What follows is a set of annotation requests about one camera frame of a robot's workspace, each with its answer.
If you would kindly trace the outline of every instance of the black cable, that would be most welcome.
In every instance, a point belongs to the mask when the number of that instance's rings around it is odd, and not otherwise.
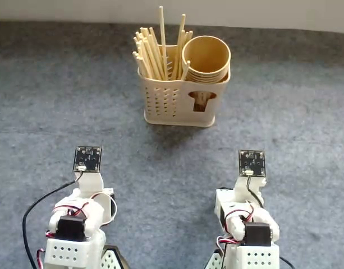
[[[246,181],[246,188],[247,188],[248,192],[250,192],[250,194],[256,199],[256,201],[258,202],[259,206],[261,208],[264,208],[264,206],[263,206],[261,200],[259,199],[259,197],[249,188],[250,181],[251,181],[251,177],[248,177],[248,180]]]
[[[285,258],[282,257],[282,256],[279,256],[279,258],[280,258],[284,263],[286,263],[287,265],[289,265],[291,269],[295,269],[295,266],[294,266],[290,261],[288,261],[287,259],[285,259]]]
[[[43,199],[47,198],[48,196],[54,194],[55,192],[58,192],[72,184],[74,184],[75,182],[77,182],[81,176],[83,175],[83,173],[80,174],[80,176],[76,179],[76,180],[73,180],[71,182],[68,182],[66,184],[63,184],[62,186],[60,186],[59,188],[47,193],[46,195],[42,196],[41,198],[39,198],[36,202],[34,202],[26,211],[26,213],[24,214],[24,218],[22,219],[22,234],[23,234],[23,237],[24,237],[24,245],[25,245],[25,250],[26,250],[26,253],[27,253],[27,256],[28,256],[28,259],[30,260],[30,263],[32,265],[32,268],[33,269],[37,269],[37,266],[34,262],[34,259],[33,259],[33,256],[31,254],[31,250],[28,246],[28,241],[27,241],[27,232],[26,232],[26,219],[27,219],[27,216],[28,214],[31,212],[31,210],[40,202],[42,201]]]
[[[223,261],[222,261],[222,267],[221,268],[223,268],[223,266],[224,266],[224,259],[226,258],[227,245],[228,244],[225,244],[225,246],[224,246],[224,255],[223,255]]]

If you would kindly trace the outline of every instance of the gray carpet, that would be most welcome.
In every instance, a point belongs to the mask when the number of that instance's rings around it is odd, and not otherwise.
[[[119,206],[104,230],[132,268],[203,268],[221,233],[215,189],[234,185],[238,149],[264,149],[282,255],[344,269],[344,34],[186,27],[233,49],[216,123],[202,129],[143,120],[131,56],[140,26],[0,22],[0,268],[30,268],[25,209],[73,177],[76,145],[102,144]],[[167,32],[175,40],[177,27]],[[31,213],[33,253],[71,190]]]

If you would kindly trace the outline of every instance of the plastic utensil holder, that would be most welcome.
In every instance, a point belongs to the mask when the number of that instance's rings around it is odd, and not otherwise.
[[[176,45],[167,46],[168,61],[174,59]],[[144,98],[144,119],[151,124],[210,127],[215,121],[224,90],[231,77],[229,67],[226,78],[217,84],[199,84],[191,81],[159,81],[145,78],[138,72]],[[194,111],[195,99],[191,92],[211,92],[203,112]]]

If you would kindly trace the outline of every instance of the paper cup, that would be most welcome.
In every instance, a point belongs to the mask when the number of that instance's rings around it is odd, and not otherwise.
[[[197,36],[183,48],[183,67],[190,61],[187,78],[195,82],[210,83],[223,79],[229,70],[231,52],[228,45],[213,36]]]

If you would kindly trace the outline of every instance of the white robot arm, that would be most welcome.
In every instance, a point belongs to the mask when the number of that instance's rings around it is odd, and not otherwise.
[[[106,235],[100,229],[117,212],[113,188],[104,188],[99,172],[101,153],[101,147],[76,148],[74,172],[79,188],[52,210],[44,264],[38,257],[41,269],[128,268],[116,247],[106,247]]]
[[[239,151],[234,189],[216,191],[214,213],[225,233],[217,238],[206,269],[279,269],[279,226],[264,209],[259,188],[266,185],[263,151]]]

